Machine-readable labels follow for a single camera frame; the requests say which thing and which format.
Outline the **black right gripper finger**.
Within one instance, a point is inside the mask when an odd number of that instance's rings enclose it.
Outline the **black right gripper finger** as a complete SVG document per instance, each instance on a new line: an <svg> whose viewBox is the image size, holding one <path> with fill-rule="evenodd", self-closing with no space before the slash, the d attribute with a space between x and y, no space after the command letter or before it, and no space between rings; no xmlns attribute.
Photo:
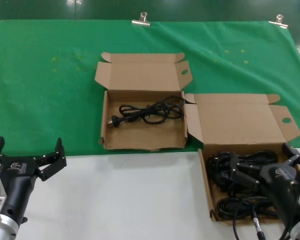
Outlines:
<svg viewBox="0 0 300 240"><path fill-rule="evenodd" d="M258 192L260 189L258 177L261 171L262 151L248 155L238 155L232 151L229 157L230 175L233 182L254 192Z"/></svg>
<svg viewBox="0 0 300 240"><path fill-rule="evenodd" d="M282 144L282 152L287 157L287 160L282 164L284 170L291 170L296 165L300 165L300 152L291 147L288 143Z"/></svg>

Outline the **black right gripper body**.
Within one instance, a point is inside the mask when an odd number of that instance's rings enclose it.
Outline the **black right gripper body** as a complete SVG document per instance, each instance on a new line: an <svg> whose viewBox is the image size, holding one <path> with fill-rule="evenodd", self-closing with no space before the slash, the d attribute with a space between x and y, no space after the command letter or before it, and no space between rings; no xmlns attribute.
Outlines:
<svg viewBox="0 0 300 240"><path fill-rule="evenodd" d="M297 183L291 184L296 175L295 168L283 163L269 164L260 170L261 189L285 226L294 226L300 221L300 206L297 201L300 189Z"/></svg>

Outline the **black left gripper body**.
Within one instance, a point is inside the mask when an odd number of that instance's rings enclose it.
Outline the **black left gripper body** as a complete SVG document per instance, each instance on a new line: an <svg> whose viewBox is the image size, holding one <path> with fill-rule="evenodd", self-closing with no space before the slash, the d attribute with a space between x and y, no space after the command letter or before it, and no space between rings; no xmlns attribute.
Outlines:
<svg viewBox="0 0 300 240"><path fill-rule="evenodd" d="M37 179L38 164L34 156L0 155L6 200L1 214L24 223L24 214Z"/></svg>

